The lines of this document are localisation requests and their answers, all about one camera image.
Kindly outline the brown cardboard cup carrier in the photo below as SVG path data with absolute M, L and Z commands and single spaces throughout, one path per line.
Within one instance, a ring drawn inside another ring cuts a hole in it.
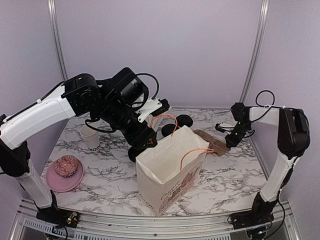
M 209 133 L 196 129 L 193 132 L 201 137 L 203 140 L 209 142 L 209 148 L 214 150 L 214 153 L 219 157 L 229 152 L 231 149 L 227 147 L 226 143 L 219 140 L 215 136 L 210 135 Z

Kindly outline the white paper coffee cup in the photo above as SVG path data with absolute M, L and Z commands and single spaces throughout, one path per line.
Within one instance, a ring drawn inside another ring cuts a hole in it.
M 177 124 L 180 128 L 183 126 L 187 126 L 190 128 L 194 123 L 193 119 L 189 115 L 186 115 L 186 114 L 181 114 L 181 115 L 177 116 L 176 120 L 177 120 Z

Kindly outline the kraft paper bag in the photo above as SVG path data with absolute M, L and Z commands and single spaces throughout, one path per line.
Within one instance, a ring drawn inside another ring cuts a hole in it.
M 192 189 L 207 154 L 209 142 L 184 125 L 136 157 L 138 195 L 159 217 Z

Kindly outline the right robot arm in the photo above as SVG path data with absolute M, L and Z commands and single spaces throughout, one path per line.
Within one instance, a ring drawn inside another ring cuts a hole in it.
M 296 163 L 310 146 L 309 120 L 302 109 L 274 104 L 246 106 L 236 102 L 230 110 L 236 125 L 230 127 L 225 137 L 228 148 L 236 147 L 247 134 L 253 134 L 253 123 L 277 127 L 278 152 L 274 167 L 247 214 L 252 224 L 258 224 L 273 211 Z

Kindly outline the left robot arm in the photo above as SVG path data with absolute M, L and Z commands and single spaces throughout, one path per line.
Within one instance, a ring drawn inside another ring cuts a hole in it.
M 146 149 L 157 142 L 146 119 L 161 107 L 161 101 L 149 97 L 148 87 L 128 67 L 104 80 L 79 74 L 14 115 L 1 116 L 0 167 L 32 197 L 40 214 L 58 223 L 63 211 L 33 168 L 28 139 L 58 122 L 89 114 L 90 122 L 103 120 L 111 133 L 120 131 L 130 146 Z

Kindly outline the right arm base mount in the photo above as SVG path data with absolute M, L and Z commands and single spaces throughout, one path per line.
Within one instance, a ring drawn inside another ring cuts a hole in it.
M 235 230 L 237 230 L 273 221 L 273 209 L 277 202 L 277 200 L 264 201 L 258 192 L 253 200 L 251 209 L 238 213 L 232 213 L 228 217 L 228 222 L 232 224 Z

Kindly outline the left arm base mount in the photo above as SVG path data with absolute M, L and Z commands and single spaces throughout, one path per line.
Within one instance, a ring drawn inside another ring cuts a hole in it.
M 57 199 L 52 190 L 50 190 L 52 203 L 46 208 L 37 208 L 36 218 L 52 224 L 58 224 L 63 227 L 76 228 L 79 222 L 80 213 L 73 210 L 62 209 L 58 207 Z

